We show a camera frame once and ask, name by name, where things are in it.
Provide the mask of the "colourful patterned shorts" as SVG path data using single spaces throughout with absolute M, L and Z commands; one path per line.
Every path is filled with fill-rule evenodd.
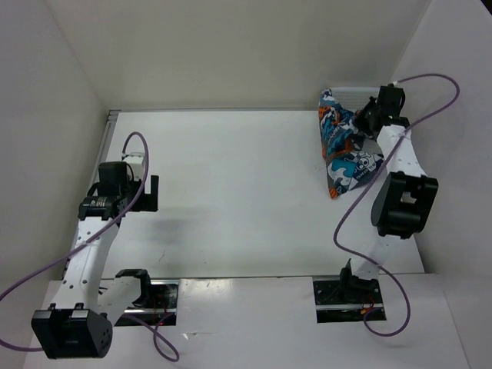
M 321 92 L 318 120 L 328 193 L 332 199 L 367 185 L 384 161 L 379 150 L 364 149 L 372 137 L 355 127 L 354 121 L 360 113 L 345 108 L 330 88 Z

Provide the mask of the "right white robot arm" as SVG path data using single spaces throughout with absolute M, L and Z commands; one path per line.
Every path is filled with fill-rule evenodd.
M 410 123 L 401 117 L 405 94 L 391 84 L 382 86 L 356 119 L 356 126 L 373 134 L 385 158 L 387 177 L 372 209 L 374 245 L 365 260 L 353 272 L 346 263 L 337 283 L 337 294 L 346 302 L 372 293 L 378 282 L 380 266 L 388 256 L 413 234 L 424 229 L 437 194 L 438 182 L 420 166 L 407 130 Z

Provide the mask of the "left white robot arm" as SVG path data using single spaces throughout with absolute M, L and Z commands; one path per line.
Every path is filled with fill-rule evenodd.
M 98 166 L 93 184 L 78 208 L 77 240 L 81 250 L 68 259 L 62 284 L 31 326 L 47 358 L 103 358 L 113 327 L 132 304 L 142 308 L 154 296 L 145 269 L 119 271 L 101 287 L 105 263 L 120 229 L 124 210 L 158 210 L 158 176 L 148 175 L 142 154 Z

